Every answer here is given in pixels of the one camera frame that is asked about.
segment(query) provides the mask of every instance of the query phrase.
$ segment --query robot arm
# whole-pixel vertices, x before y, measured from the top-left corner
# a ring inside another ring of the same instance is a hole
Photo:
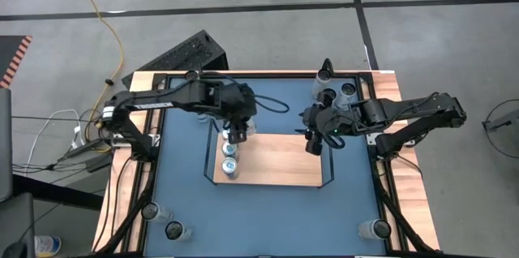
[[[130,112],[161,108],[179,108],[228,121],[231,144],[247,140],[246,122],[256,114],[255,95],[247,84],[192,79],[171,89],[119,92],[105,103],[101,123],[130,143],[134,159],[154,161],[158,151],[152,137],[137,129]]]
[[[338,136],[384,132],[395,121],[418,118],[395,133],[380,133],[375,138],[378,155],[390,157],[408,141],[420,141],[435,128],[460,127],[466,120],[458,100],[447,93],[435,92],[429,97],[399,102],[388,99],[359,101],[350,104],[347,110],[332,108],[331,97],[322,92],[318,103],[306,108],[302,114],[302,122],[307,126],[306,150],[309,153],[320,155],[321,140],[332,148],[344,148],[344,140]]]

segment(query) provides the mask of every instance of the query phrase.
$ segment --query concrete floor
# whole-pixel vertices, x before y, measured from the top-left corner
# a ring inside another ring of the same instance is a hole
[[[102,11],[124,11],[353,0],[95,1]],[[0,15],[92,11],[88,0],[0,0],[0,5]],[[462,128],[433,131],[417,147],[440,246],[448,253],[517,257],[519,162],[491,148],[480,122],[499,102],[519,97],[519,4],[388,7],[364,12],[380,69],[397,72],[404,98],[449,92],[460,99],[469,116]],[[337,69],[368,68],[353,8],[140,16],[109,22],[125,47],[124,75],[201,29],[226,50],[232,69],[315,69],[326,57]],[[116,42],[96,19],[3,21],[0,34],[33,36],[11,85],[14,114],[45,117],[55,110],[86,110],[101,92],[104,78],[117,66]],[[496,114],[513,107],[505,106]],[[41,125],[39,121],[14,122],[15,162],[27,161]],[[73,127],[73,123],[60,122],[49,126],[32,162],[46,164],[60,157],[70,144]],[[513,145],[519,140],[517,127],[493,137],[501,148],[519,154]],[[52,181],[60,176],[39,173],[34,177]],[[105,185],[106,174],[75,177],[62,184],[77,181],[74,186],[95,191]],[[37,205],[36,215],[45,206]],[[37,225],[36,232],[66,237],[69,247],[63,255],[81,254],[89,249],[97,218],[97,213],[60,207]]]

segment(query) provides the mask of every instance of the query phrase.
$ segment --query blue tabletop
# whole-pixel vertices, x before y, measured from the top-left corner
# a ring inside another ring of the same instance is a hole
[[[296,134],[294,129],[304,128],[298,114],[313,102],[312,79],[237,80],[247,82],[256,94],[290,106],[287,114],[258,107],[257,133]],[[335,79],[331,88],[338,91],[346,82],[354,84],[351,79]],[[379,218],[363,137],[345,137],[345,148],[333,150],[335,179],[321,189],[215,186],[204,177],[206,154],[214,160],[216,153],[217,133],[212,130],[208,146],[209,128],[209,123],[198,122],[196,114],[182,110],[165,114],[153,200],[192,228],[193,235],[185,242],[170,241],[165,223],[149,223],[146,256],[384,254],[383,241],[358,236],[358,224]],[[328,160],[328,148],[322,158]]]

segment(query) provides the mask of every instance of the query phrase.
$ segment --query white cable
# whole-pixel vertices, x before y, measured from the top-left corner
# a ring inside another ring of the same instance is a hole
[[[40,132],[38,132],[38,134],[34,138],[34,142],[32,143],[32,147],[31,147],[31,152],[29,153],[29,159],[27,160],[27,166],[25,167],[25,172],[24,172],[25,173],[25,177],[28,176],[27,170],[28,170],[29,165],[31,164],[32,155],[34,154],[34,149],[36,148],[36,143],[38,142],[38,138],[40,137],[40,134],[43,132],[43,130],[45,130],[47,128],[47,126],[50,123],[50,120],[52,120],[52,117],[54,117],[54,115],[60,114],[60,113],[66,113],[66,112],[73,112],[75,114],[76,118],[78,119],[79,139],[83,143],[83,138],[81,136],[82,133],[80,131],[81,122],[79,121],[79,114],[78,114],[78,112],[76,110],[74,110],[74,109],[66,109],[66,110],[59,110],[59,111],[56,111],[56,112],[52,113],[50,115],[49,119],[45,122],[45,125],[41,128]]]

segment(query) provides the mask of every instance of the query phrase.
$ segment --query wooden frame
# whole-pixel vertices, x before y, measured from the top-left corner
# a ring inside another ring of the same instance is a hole
[[[300,73],[300,74],[315,74],[316,71],[218,71],[222,74],[227,75],[239,75],[242,73],[256,73],[267,75],[270,73]],[[375,93],[378,98],[388,98],[393,101],[400,101],[400,89],[398,88],[397,77],[394,71],[336,71],[337,73],[371,73],[373,78],[373,84],[375,87]],[[131,91],[146,91],[152,89],[153,78],[155,74],[170,74],[170,75],[183,75],[185,71],[137,71],[134,73],[133,80],[131,83]],[[156,126],[159,121],[158,110],[151,111],[152,115],[152,127]],[[131,120],[134,124],[142,131],[144,124],[146,123],[147,112],[140,111],[131,114]],[[405,121],[394,123],[388,131],[396,131],[402,128],[406,124]],[[418,164],[416,154],[412,148],[403,148],[400,154],[415,163]],[[121,174],[122,164],[130,156],[130,149],[120,148],[114,154],[114,160],[111,170],[111,179],[117,180]],[[103,247],[110,238],[110,233],[115,231],[121,222],[124,220],[128,213],[129,203],[131,200],[131,193],[133,190],[133,184],[135,180],[137,164],[136,162],[130,162],[125,170],[122,172],[121,182],[119,185],[118,193],[118,206],[117,212],[114,212],[114,201],[116,193],[116,182],[111,182],[110,187],[106,190],[110,190],[110,201],[109,208],[107,208],[108,198],[105,198],[99,222],[97,224],[96,237],[94,241],[101,240],[97,249]],[[144,189],[144,184],[148,178],[148,167],[144,167],[144,173],[141,179],[140,190]],[[405,163],[399,161],[393,161],[392,163],[392,174],[394,175],[395,187],[397,189],[398,201],[400,204],[401,212],[412,227],[416,230],[423,241],[433,248],[440,248],[438,240],[436,238],[435,228],[431,218],[431,212],[429,204],[427,202],[427,196],[425,188],[423,186],[422,178],[418,172],[413,168],[410,168]],[[108,218],[105,227],[105,215],[108,210]],[[396,228],[395,221],[387,210],[387,217],[389,222],[392,224],[393,229]],[[114,228],[112,229],[112,220],[114,220]],[[131,231],[131,238],[128,247],[128,251],[136,251],[138,248],[139,231],[141,229],[142,219],[140,215],[134,220],[133,228]],[[392,249],[400,250],[401,247],[398,242],[397,232],[394,230],[391,235]]]

